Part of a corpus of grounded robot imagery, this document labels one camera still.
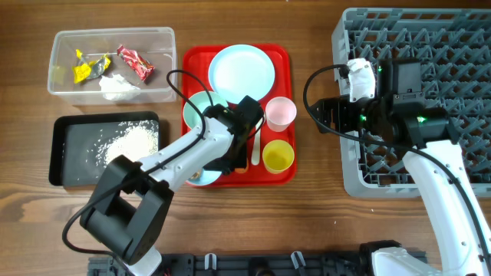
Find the green bowl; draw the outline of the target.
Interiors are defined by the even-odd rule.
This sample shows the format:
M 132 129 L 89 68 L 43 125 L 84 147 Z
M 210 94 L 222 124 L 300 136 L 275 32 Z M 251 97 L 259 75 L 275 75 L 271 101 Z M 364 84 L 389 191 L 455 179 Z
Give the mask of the green bowl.
M 227 101 L 217 93 L 210 91 L 209 95 L 211 96 L 214 105 L 220 104 L 224 107 L 229 106 Z M 208 94 L 204 90 L 192 95 L 189 100 L 199 109 L 201 113 L 203 113 L 204 110 L 210 106 Z M 183 108 L 183 119 L 184 123 L 190 129 L 194 128 L 197 124 L 201 124 L 199 114 L 188 103 L 185 103 Z

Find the orange carrot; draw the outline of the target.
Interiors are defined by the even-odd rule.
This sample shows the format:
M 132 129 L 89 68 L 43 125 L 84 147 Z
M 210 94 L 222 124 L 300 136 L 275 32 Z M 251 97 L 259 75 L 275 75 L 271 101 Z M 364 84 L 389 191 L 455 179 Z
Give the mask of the orange carrot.
M 235 168 L 234 172 L 239 173 L 239 174 L 243 174 L 243 173 L 246 173 L 248 171 L 248 169 L 249 169 L 249 160 L 247 159 L 245 167 L 243 167 L 243 168 L 237 167 L 237 168 Z

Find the blue bowl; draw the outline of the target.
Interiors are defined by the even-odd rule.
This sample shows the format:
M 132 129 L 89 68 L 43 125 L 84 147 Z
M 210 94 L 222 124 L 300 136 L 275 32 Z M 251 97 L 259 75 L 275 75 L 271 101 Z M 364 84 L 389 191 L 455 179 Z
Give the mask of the blue bowl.
M 220 171 L 212 171 L 212 170 L 205 170 L 205 169 L 201 169 L 199 172 L 201 172 L 201 176 L 199 179 L 197 180 L 188 179 L 186 182 L 192 186 L 207 186 L 215 182 L 222 175 Z

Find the white rice pile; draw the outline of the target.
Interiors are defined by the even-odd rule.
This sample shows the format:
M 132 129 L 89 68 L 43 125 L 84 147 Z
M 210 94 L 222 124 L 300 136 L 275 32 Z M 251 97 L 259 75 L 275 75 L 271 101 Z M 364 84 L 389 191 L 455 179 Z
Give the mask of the white rice pile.
M 120 155 L 130 161 L 154 154 L 159 149 L 159 123 L 157 120 L 133 120 L 104 123 L 85 150 L 87 176 L 98 179 L 107 165 Z

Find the red snack wrapper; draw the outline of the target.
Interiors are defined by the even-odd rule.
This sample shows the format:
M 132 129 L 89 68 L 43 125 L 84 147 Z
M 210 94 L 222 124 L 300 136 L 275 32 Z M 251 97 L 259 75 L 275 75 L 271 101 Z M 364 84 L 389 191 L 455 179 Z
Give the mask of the red snack wrapper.
M 155 70 L 155 67 L 135 50 L 125 48 L 121 45 L 116 52 L 117 56 L 122 58 L 143 82 L 145 82 Z

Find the white tissue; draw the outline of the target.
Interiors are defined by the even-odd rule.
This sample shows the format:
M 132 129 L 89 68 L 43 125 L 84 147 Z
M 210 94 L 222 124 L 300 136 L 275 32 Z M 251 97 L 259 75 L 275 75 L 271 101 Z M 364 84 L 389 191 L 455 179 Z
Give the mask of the white tissue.
M 113 74 L 111 77 L 102 76 L 99 85 L 106 100 L 132 100 L 140 95 L 140 88 L 132 85 L 120 74 Z

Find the yellow silver wrapper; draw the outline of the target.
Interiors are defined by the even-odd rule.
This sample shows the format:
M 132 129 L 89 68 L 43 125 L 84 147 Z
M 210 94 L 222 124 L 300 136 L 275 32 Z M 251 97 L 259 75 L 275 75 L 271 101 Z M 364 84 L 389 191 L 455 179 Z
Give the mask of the yellow silver wrapper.
M 79 49 L 76 50 L 76 56 L 81 61 L 81 64 L 72 67 L 75 84 L 100 77 L 109 68 L 111 63 L 110 58 L 106 54 L 97 61 L 90 62 L 86 62 L 83 52 Z

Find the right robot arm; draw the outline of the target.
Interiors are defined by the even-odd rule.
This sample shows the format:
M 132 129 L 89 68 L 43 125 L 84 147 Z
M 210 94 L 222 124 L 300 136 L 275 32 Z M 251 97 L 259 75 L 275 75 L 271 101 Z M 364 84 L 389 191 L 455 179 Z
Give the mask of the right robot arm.
M 305 109 L 322 133 L 365 145 L 392 148 L 425 205 L 442 268 L 409 255 L 394 241 L 361 246 L 364 272 L 371 275 L 488 275 L 490 228 L 463 164 L 459 135 L 448 112 L 428 108 L 417 59 L 363 59 L 323 67 L 308 79 L 337 69 L 348 94 L 318 100 Z

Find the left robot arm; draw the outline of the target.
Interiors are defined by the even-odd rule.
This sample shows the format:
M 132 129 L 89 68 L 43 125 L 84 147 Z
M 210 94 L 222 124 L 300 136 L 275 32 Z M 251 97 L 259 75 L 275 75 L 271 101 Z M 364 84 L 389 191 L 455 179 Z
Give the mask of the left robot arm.
M 263 114 L 256 101 L 233 108 L 215 104 L 191 131 L 159 152 L 135 162 L 118 156 L 77 213 L 81 227 L 127 273 L 151 275 L 162 261 L 154 244 L 174 193 L 202 170 L 228 175 L 246 167 L 246 144 Z

